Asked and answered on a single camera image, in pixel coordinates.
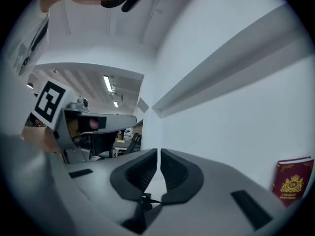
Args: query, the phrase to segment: red book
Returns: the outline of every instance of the red book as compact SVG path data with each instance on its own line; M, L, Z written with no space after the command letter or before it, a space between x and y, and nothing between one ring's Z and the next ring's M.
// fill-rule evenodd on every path
M302 198L309 183L313 165L314 159L310 156L278 162L271 191L284 206L288 207Z

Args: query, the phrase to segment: gold emblem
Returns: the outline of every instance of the gold emblem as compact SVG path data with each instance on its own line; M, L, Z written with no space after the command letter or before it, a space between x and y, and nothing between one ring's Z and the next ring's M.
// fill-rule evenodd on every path
M289 193L300 192L302 190L303 184L303 178L300 179L300 176L294 175L291 177L291 180L285 180L285 183L282 184L280 191Z

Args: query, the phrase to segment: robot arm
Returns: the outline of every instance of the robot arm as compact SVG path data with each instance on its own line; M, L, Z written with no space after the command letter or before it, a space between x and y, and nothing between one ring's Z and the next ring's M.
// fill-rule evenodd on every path
M106 134L116 132L137 123L135 116L90 113L87 100L77 97L74 91L52 79L48 80L37 97L32 111L40 121L50 127L61 150L78 148L71 138L67 121L77 119L80 136L87 134ZM90 128L89 120L98 122L98 129Z

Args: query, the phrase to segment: black rubber pad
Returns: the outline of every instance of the black rubber pad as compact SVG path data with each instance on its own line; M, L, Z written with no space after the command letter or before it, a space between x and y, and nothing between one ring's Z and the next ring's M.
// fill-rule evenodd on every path
M232 192L231 196L255 230L273 219L245 190Z
M189 201L204 182L203 173L197 165L164 148L161 149L161 171L167 189L167 193L162 196L163 206Z
M142 195L157 171L158 150L147 153L117 167L110 182L121 198L141 201Z
M76 177L81 177L81 176L87 175L87 174L92 173L92 172L93 171L90 169L85 169L85 170L70 172L69 175L71 178L76 178Z

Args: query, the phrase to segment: black strap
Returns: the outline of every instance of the black strap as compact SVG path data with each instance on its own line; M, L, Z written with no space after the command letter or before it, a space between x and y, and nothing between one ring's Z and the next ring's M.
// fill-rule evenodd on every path
M45 36L47 29L48 29L48 22L49 20L47 20L45 26L43 27L43 29L40 31L39 35L37 36L36 40L33 43L33 46L31 47L31 51L33 52L36 48L36 46L40 43L40 41L43 39L43 37Z

